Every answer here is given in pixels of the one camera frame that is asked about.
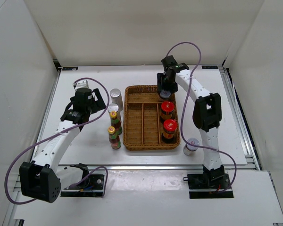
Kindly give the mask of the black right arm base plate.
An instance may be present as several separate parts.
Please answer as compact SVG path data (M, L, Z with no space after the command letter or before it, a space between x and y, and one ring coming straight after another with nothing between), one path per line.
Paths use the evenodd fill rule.
M234 198L231 188L225 190L230 185L229 175L225 174L216 185L208 186L203 181L202 174L188 174L183 177L183 181L188 183L190 199L231 199Z

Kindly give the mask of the red-lid sauce jar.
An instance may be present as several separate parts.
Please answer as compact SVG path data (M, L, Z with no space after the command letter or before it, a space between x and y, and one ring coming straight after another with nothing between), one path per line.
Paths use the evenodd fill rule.
M175 109L173 102L164 101L161 104L160 121L163 123L166 120L172 119L172 115Z
M177 131L177 121L174 119L167 119L163 123L162 140L165 143L171 143L175 138L175 133Z

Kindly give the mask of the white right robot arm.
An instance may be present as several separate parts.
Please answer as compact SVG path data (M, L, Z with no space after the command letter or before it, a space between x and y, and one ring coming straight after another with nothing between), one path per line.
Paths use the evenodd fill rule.
M205 89L192 76L192 71L185 63L177 63L172 55L162 60L163 73L157 74L158 93L178 91L181 86L187 97L194 102L192 120L199 129L204 160L202 182L207 188L213 188L221 183L225 169L218 152L218 129L222 119L221 97Z

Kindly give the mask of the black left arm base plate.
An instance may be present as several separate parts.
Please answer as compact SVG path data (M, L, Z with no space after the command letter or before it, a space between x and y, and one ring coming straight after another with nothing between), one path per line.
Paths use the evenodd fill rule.
M80 185L67 187L61 197L103 198L106 192L108 170L104 166L91 170L87 179Z

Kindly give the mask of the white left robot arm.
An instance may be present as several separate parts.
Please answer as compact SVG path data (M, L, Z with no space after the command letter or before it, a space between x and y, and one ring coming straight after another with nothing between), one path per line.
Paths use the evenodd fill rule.
M53 203L61 190L90 186L88 168L74 164L63 170L58 165L72 141L88 122L91 114L104 110L106 104L98 89L78 88L60 118L54 138L50 138L42 151L19 168L22 195Z

